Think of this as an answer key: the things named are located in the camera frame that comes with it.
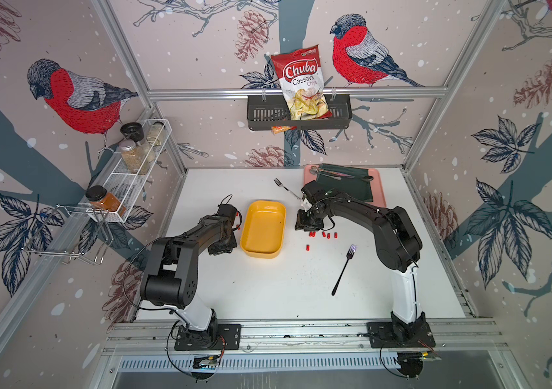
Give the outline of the black wall basket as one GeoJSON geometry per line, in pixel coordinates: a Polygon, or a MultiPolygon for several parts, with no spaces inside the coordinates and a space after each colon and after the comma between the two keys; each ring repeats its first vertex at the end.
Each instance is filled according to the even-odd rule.
{"type": "Polygon", "coordinates": [[[247,106],[248,128],[252,131],[270,131],[276,126],[294,127],[297,130],[345,130],[352,120],[351,99],[348,95],[327,98],[329,118],[291,120],[283,96],[249,96],[247,106]]]}

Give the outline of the red Chuba chips bag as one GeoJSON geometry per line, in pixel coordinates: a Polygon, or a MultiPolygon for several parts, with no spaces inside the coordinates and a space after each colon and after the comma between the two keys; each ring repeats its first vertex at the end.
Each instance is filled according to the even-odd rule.
{"type": "Polygon", "coordinates": [[[330,118],[318,46],[270,57],[291,120],[330,118]]]}

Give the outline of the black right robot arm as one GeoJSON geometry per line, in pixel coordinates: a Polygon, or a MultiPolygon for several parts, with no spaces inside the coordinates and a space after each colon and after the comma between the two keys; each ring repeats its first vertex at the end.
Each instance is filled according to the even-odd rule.
{"type": "Polygon", "coordinates": [[[302,209],[297,212],[296,230],[317,232],[324,229],[324,219],[342,217],[373,234],[376,256],[392,272],[394,303],[389,338],[400,344],[413,340],[426,324],[418,286],[423,243],[407,211],[402,207],[376,207],[315,181],[305,184],[301,191],[302,209]]]}

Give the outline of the dark spoon on cloth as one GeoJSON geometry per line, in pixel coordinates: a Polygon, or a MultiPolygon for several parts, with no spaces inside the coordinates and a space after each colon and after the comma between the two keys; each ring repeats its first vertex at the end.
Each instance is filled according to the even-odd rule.
{"type": "Polygon", "coordinates": [[[333,178],[335,180],[341,180],[343,178],[347,178],[347,179],[357,179],[357,180],[360,180],[360,181],[365,182],[365,183],[370,183],[374,180],[373,176],[371,176],[371,175],[358,177],[358,176],[347,174],[347,173],[339,173],[339,172],[334,172],[334,171],[331,171],[331,170],[324,170],[324,169],[319,168],[317,166],[312,166],[309,171],[310,171],[311,174],[314,174],[316,176],[324,175],[326,177],[330,177],[330,178],[333,178]]]}

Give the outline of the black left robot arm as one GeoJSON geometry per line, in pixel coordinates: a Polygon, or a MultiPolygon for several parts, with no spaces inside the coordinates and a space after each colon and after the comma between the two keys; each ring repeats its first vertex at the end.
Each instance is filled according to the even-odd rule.
{"type": "Polygon", "coordinates": [[[139,295],[153,306],[172,310],[193,332],[209,332],[216,313],[198,297],[198,260],[206,251],[216,256],[237,247],[238,212],[201,218],[191,230],[154,241],[143,271],[139,295]]]}

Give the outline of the silver lid spice jar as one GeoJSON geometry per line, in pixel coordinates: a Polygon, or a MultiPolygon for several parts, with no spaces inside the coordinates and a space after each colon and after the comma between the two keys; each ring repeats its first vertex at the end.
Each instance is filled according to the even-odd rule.
{"type": "Polygon", "coordinates": [[[147,175],[149,164],[146,162],[144,150],[138,146],[132,139],[122,140],[118,144],[121,157],[130,173],[137,175],[147,175]]]}

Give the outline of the yellow plastic storage tray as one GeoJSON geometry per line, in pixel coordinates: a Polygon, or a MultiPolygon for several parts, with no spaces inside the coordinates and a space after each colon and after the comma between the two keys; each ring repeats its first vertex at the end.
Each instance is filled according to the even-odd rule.
{"type": "Polygon", "coordinates": [[[274,259],[282,250],[286,207],[279,202],[258,200],[250,204],[246,217],[242,250],[253,258],[274,259]]]}

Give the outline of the orange spice jar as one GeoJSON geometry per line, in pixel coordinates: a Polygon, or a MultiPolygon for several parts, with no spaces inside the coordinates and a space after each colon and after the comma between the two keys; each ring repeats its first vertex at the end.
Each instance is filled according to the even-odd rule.
{"type": "Polygon", "coordinates": [[[89,203],[96,209],[116,212],[119,216],[123,216],[126,208],[121,204],[117,197],[109,192],[104,186],[91,186],[86,190],[85,196],[89,203]]]}

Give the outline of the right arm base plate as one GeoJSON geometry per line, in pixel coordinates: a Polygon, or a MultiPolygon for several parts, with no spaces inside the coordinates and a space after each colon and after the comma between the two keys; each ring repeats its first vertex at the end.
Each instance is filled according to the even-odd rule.
{"type": "Polygon", "coordinates": [[[435,348],[436,341],[427,322],[402,326],[388,321],[366,323],[365,335],[372,348],[435,348]]]}

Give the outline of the purple black fork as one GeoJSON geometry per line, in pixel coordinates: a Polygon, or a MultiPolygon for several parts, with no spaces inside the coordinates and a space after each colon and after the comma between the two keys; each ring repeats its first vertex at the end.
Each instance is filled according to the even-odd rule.
{"type": "Polygon", "coordinates": [[[347,251],[347,254],[346,254],[346,262],[342,268],[342,271],[339,275],[339,278],[337,279],[335,285],[334,285],[334,288],[332,289],[331,291],[331,295],[332,296],[335,296],[337,291],[339,290],[339,285],[342,281],[342,278],[343,278],[343,275],[344,275],[344,272],[346,271],[347,269],[347,265],[349,264],[349,262],[353,259],[353,257],[355,256],[355,252],[357,250],[357,246],[355,244],[352,244],[350,245],[348,251],[347,251]]]}

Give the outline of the pink plastic tray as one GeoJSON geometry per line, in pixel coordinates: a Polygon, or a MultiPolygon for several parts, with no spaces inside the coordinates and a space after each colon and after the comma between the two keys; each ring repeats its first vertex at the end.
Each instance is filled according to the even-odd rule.
{"type": "MultiPolygon", "coordinates": [[[[311,181],[316,181],[316,175],[311,173],[311,168],[315,165],[306,165],[304,167],[304,184],[310,183],[311,181]]],[[[377,207],[387,207],[385,194],[381,182],[380,173],[375,169],[370,169],[370,175],[373,178],[370,181],[370,188],[373,200],[368,201],[371,205],[377,207]]]]}

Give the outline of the black lid spice jar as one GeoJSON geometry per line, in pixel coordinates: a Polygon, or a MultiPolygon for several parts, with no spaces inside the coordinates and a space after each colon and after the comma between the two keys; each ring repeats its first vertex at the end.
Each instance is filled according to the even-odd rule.
{"type": "Polygon", "coordinates": [[[140,146],[145,143],[145,135],[143,125],[141,123],[126,123],[121,126],[120,132],[123,134],[125,139],[131,139],[140,146]]]}

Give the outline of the silver fork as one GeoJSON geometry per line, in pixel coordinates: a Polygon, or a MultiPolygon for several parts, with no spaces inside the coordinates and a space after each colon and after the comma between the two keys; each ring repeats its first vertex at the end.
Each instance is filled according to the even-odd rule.
{"type": "Polygon", "coordinates": [[[280,187],[280,188],[284,189],[285,191],[287,191],[287,193],[293,195],[298,201],[300,201],[300,202],[302,201],[302,198],[300,196],[298,196],[298,194],[296,194],[294,191],[289,190],[286,186],[284,186],[284,184],[282,184],[282,182],[279,179],[275,178],[274,183],[278,187],[280,187]]]}

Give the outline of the dark green cloth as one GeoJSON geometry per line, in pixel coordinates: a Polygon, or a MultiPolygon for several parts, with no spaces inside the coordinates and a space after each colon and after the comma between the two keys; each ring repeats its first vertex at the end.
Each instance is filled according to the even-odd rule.
{"type": "MultiPolygon", "coordinates": [[[[347,173],[358,177],[370,175],[369,170],[355,167],[348,167],[342,165],[321,164],[318,166],[324,170],[331,170],[339,173],[347,173]]],[[[335,180],[324,175],[316,177],[316,181],[326,188],[326,190],[336,190],[345,192],[352,197],[367,202],[373,200],[370,183],[365,183],[357,179],[343,178],[341,180],[335,180]]]]}

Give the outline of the clear spice jar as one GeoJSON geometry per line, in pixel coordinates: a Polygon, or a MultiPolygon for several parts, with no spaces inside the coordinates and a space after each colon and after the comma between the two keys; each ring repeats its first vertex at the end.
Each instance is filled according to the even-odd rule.
{"type": "Polygon", "coordinates": [[[151,149],[155,152],[165,144],[165,124],[161,121],[151,123],[146,140],[151,145],[151,149]]]}

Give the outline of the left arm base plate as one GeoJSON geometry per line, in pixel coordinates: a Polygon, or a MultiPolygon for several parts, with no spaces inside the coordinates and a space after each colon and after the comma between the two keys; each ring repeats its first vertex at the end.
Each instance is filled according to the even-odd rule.
{"type": "Polygon", "coordinates": [[[216,327],[209,327],[204,332],[180,327],[172,336],[175,351],[238,350],[240,337],[240,324],[218,324],[216,327]]]}

